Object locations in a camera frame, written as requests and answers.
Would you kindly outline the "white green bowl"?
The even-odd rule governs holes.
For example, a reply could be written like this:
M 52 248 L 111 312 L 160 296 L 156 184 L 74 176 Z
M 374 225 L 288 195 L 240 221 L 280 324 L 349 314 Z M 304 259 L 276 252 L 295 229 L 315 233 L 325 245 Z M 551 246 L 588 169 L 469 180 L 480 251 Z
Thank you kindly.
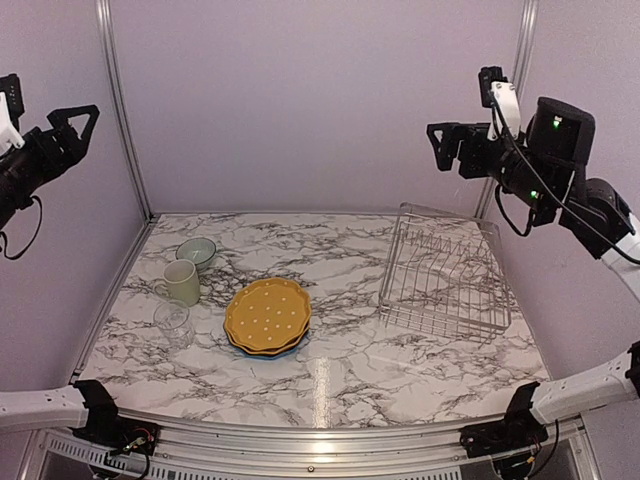
M 204 237 L 191 238 L 183 242 L 175 252 L 177 260 L 191 261 L 198 273 L 204 272 L 213 262 L 217 247 L 215 243 Z

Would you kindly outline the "pale green mug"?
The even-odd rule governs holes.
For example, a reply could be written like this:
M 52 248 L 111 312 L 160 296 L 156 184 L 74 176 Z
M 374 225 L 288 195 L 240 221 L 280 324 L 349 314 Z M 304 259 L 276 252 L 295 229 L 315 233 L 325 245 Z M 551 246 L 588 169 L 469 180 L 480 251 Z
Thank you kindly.
M 188 307 L 196 305 L 200 299 L 196 265 L 187 259 L 170 262 L 153 283 L 152 291 L 161 298 L 179 300 Z

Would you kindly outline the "clear drinking glass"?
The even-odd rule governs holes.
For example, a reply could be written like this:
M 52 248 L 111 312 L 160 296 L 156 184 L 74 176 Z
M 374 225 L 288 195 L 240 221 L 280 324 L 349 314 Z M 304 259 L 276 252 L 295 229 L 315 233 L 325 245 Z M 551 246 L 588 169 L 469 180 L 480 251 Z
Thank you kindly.
M 186 303 L 165 301 L 155 309 L 153 322 L 171 347 L 185 349 L 192 345 L 195 333 Z

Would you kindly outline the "yellow plate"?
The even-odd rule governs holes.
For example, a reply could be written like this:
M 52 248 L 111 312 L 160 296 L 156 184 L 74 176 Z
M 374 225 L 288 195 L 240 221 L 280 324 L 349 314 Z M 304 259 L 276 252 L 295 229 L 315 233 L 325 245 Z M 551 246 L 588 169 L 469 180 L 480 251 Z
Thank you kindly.
M 279 349 L 279 348 L 281 348 L 281 347 L 283 347 L 283 346 L 285 346 L 285 345 L 287 345 L 287 344 L 289 344 L 289 343 L 292 343 L 296 338 L 298 338 L 298 337 L 299 337 L 300 335 L 302 335 L 304 332 L 308 332 L 308 331 L 309 331 L 310 326 L 311 326 L 311 322 L 310 322 L 310 321 L 308 321 L 308 322 L 304 325 L 303 330 L 302 330 L 299 334 L 296 334 L 292 339 L 288 340 L 288 341 L 287 341 L 286 343 L 284 343 L 283 345 L 280 345 L 280 346 L 278 346 L 278 347 L 269 347 L 269 348 L 261 348 L 261 349 L 253 349 L 253 348 L 248 347 L 248 346 L 246 346 L 246 345 L 244 345 L 244 344 L 238 343 L 238 342 L 235 340 L 235 338 L 233 337 L 233 335 L 227 331 L 227 329 L 224 329 L 224 331 L 225 331 L 225 334 L 226 334 L 226 336 L 227 336 L 227 338 L 228 338 L 229 342 L 230 342 L 234 347 L 236 347 L 236 346 L 241 346 L 241 347 L 244 347 L 244 348 L 248 348 L 250 351 L 265 351 L 265 350 L 269 351 L 269 350 Z
M 309 294 L 294 280 L 257 280 L 239 291 L 226 309 L 224 329 L 253 349 L 278 347 L 311 320 Z

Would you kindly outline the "blue polka dot plate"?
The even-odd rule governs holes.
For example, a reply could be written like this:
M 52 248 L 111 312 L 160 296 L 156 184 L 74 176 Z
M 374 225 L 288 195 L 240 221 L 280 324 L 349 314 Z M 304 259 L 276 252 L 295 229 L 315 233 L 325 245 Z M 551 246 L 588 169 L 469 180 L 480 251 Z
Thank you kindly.
M 244 348 L 241 346 L 236 346 L 236 349 L 240 350 L 244 355 L 248 357 L 261 358 L 261 359 L 277 358 L 279 356 L 286 355 L 289 352 L 295 350 L 307 336 L 308 336 L 308 333 L 304 332 L 302 335 L 296 338 L 292 343 L 289 343 L 275 350 L 250 351 L 248 348 Z

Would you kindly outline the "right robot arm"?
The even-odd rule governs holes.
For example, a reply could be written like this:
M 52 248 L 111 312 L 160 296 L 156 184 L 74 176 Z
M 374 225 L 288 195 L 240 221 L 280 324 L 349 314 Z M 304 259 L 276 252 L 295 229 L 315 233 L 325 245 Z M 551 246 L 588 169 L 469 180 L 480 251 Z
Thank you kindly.
M 529 208 L 527 227 L 558 222 L 627 289 L 639 293 L 639 220 L 605 180 L 588 178 L 594 117 L 573 105 L 540 97 L 525 132 L 511 133 L 497 98 L 486 101 L 489 123 L 429 124 L 426 136 L 439 170 L 460 164 L 465 179 L 493 178 L 497 192 Z M 639 397 L 639 345 L 613 360 L 550 383 L 533 382 L 514 393 L 495 438 L 515 448 L 535 426 Z

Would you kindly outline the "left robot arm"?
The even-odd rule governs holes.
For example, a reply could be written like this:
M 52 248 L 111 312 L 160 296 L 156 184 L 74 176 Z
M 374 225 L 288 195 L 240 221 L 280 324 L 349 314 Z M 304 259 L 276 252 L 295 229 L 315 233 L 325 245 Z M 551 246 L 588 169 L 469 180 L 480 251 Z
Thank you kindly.
M 85 158 L 100 110 L 95 105 L 63 108 L 48 114 L 51 128 L 37 127 L 22 135 L 11 119 L 6 100 L 1 100 L 1 225 L 19 210 L 36 204 L 41 186 L 59 178 Z M 1 394 L 1 431 L 12 433 L 51 427 L 88 427 L 106 445 L 125 438 L 126 423 L 109 408 L 93 408 L 86 391 L 106 390 L 97 381 L 87 387 L 68 385 L 39 391 Z

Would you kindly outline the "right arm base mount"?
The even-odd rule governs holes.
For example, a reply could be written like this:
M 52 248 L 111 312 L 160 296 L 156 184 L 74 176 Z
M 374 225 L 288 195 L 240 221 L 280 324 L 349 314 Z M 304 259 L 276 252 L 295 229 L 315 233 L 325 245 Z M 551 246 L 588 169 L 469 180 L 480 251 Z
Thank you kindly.
M 523 421 L 485 422 L 465 426 L 460 430 L 460 445 L 468 458 L 478 458 L 522 449 L 549 438 L 545 426 Z

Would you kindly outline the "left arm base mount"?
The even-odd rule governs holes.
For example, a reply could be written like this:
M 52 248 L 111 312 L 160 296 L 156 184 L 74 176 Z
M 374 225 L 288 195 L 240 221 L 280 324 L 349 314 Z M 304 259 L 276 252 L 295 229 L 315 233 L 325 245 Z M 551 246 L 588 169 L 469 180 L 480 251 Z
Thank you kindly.
M 156 448 L 160 427 L 156 423 L 117 416 L 72 428 L 75 437 L 110 449 L 111 455 L 130 453 L 151 456 Z

